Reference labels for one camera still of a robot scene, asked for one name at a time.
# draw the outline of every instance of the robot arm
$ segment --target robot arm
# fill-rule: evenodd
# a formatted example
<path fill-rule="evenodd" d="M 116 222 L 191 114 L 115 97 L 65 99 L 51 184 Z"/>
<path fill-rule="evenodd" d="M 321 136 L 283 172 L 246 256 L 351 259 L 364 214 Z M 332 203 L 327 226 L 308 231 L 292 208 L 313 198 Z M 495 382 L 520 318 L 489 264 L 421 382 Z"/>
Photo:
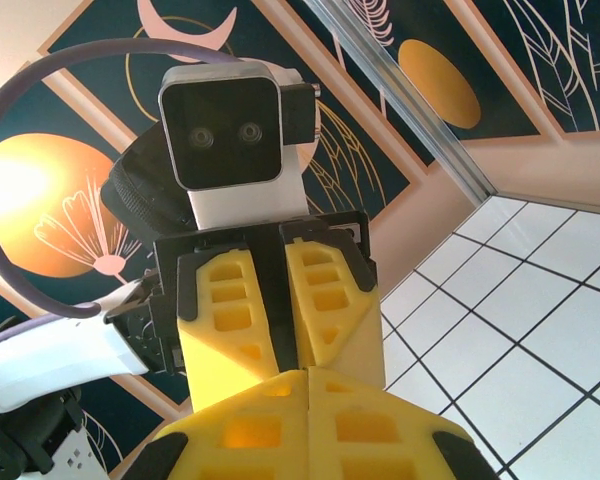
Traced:
<path fill-rule="evenodd" d="M 141 284 L 131 282 L 98 300 L 102 311 L 95 317 L 59 318 L 0 342 L 0 413 L 92 380 L 147 373 L 120 329 L 107 321 Z"/>

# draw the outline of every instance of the triangular cutout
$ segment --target triangular cutout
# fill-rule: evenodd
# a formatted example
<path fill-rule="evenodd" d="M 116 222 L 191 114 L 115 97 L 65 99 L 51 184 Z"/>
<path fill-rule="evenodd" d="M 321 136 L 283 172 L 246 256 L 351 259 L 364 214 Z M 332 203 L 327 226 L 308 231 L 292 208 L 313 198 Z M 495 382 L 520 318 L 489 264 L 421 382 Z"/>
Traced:
<path fill-rule="evenodd" d="M 262 350 L 258 345 L 243 345 L 240 347 L 240 351 L 253 360 L 262 358 Z"/>

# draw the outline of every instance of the rectangular cutout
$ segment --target rectangular cutout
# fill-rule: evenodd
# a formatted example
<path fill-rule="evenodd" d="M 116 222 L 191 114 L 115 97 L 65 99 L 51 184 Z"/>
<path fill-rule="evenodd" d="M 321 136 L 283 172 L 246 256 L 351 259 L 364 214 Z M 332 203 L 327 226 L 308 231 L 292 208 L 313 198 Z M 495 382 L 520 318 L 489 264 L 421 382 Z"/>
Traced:
<path fill-rule="evenodd" d="M 328 252 L 322 250 L 308 250 L 302 254 L 302 263 L 305 267 L 311 265 L 322 265 L 323 263 L 331 263 L 333 258 Z"/>
<path fill-rule="evenodd" d="M 340 275 L 335 268 L 325 268 L 307 272 L 307 283 L 309 285 L 322 285 L 340 280 Z"/>
<path fill-rule="evenodd" d="M 251 326 L 251 310 L 248 305 L 217 309 L 213 312 L 213 323 L 219 332 L 244 330 Z"/>
<path fill-rule="evenodd" d="M 349 298 L 343 288 L 322 290 L 313 294 L 313 305 L 319 312 L 342 310 L 349 306 Z"/>
<path fill-rule="evenodd" d="M 374 412 L 350 411 L 336 415 L 339 442 L 399 443 L 395 421 L 388 415 Z"/>
<path fill-rule="evenodd" d="M 236 280 L 238 278 L 242 278 L 242 268 L 237 263 L 223 263 L 217 265 L 209 273 L 209 280 L 211 282 Z"/>
<path fill-rule="evenodd" d="M 225 287 L 211 287 L 211 301 L 213 303 L 232 302 L 247 298 L 244 285 L 229 285 Z"/>
<path fill-rule="evenodd" d="M 222 448 L 275 448 L 282 443 L 282 420 L 277 415 L 240 415 L 227 423 Z"/>

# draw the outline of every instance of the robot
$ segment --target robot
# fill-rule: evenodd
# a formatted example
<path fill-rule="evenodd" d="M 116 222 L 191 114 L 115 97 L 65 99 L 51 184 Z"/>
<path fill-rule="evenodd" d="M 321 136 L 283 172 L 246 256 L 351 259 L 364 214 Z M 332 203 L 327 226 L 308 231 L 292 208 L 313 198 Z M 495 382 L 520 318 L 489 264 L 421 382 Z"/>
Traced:
<path fill-rule="evenodd" d="M 5 279 L 52 312 L 0 326 L 0 480 L 108 478 L 79 385 L 150 371 L 186 373 L 195 413 L 124 480 L 497 478 L 461 427 L 383 391 L 368 219 L 310 215 L 302 184 L 295 145 L 315 139 L 319 87 L 200 47 L 109 40 L 23 70 L 0 114 L 27 82 L 133 52 L 212 62 L 172 68 L 159 93 L 197 228 L 157 239 L 154 271 L 81 306 L 32 292 L 0 250 Z"/>

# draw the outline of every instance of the purple cable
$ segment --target purple cable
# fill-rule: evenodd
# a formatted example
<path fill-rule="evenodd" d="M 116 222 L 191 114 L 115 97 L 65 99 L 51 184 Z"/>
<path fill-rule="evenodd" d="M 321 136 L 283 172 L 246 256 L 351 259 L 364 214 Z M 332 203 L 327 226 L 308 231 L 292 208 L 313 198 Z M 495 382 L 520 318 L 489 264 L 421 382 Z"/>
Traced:
<path fill-rule="evenodd" d="M 239 62 L 240 60 L 215 50 L 197 45 L 173 40 L 159 40 L 151 38 L 120 38 L 111 40 L 99 40 L 85 43 L 75 47 L 69 47 L 52 53 L 24 70 L 14 75 L 2 88 L 0 88 L 0 120 L 9 108 L 35 83 L 51 75 L 57 70 L 70 67 L 77 63 L 97 58 L 110 57 L 114 55 L 126 55 L 137 53 L 153 53 L 164 55 L 179 55 L 196 58 L 205 63 Z M 11 263 L 4 250 L 0 246 L 0 276 L 20 295 L 29 300 L 39 308 L 51 312 L 58 318 L 89 318 L 100 312 L 100 305 L 88 303 L 79 305 L 67 305 L 54 300 L 32 285 L 18 268 Z M 18 327 L 26 331 L 33 325 L 45 318 L 44 322 L 50 321 L 46 315 L 37 319 L 24 322 Z"/>
<path fill-rule="evenodd" d="M 91 305 L 94 302 L 88 303 L 80 303 L 76 305 L 76 307 L 84 307 L 87 305 Z M 15 337 L 16 335 L 20 335 L 21 333 L 27 332 L 29 330 L 33 330 L 34 328 L 41 327 L 42 325 L 46 325 L 47 323 L 53 323 L 57 320 L 60 320 L 60 315 L 56 315 L 55 313 L 45 313 L 39 317 L 30 318 L 29 320 L 25 320 L 18 325 L 15 325 L 11 328 L 6 329 L 4 332 L 0 332 L 0 342 L 4 342 L 5 340 L 9 340 L 11 337 Z"/>

